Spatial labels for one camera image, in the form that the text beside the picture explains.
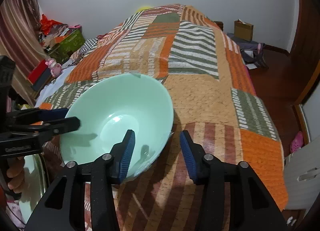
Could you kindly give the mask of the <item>person's left hand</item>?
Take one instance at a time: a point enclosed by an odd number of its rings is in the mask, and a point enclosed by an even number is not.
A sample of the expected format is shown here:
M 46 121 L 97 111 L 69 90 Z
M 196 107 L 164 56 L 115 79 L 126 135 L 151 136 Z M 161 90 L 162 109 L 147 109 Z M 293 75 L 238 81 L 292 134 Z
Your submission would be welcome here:
M 18 194 L 23 191 L 24 186 L 24 157 L 12 158 L 9 162 L 7 176 L 10 178 L 8 188 Z

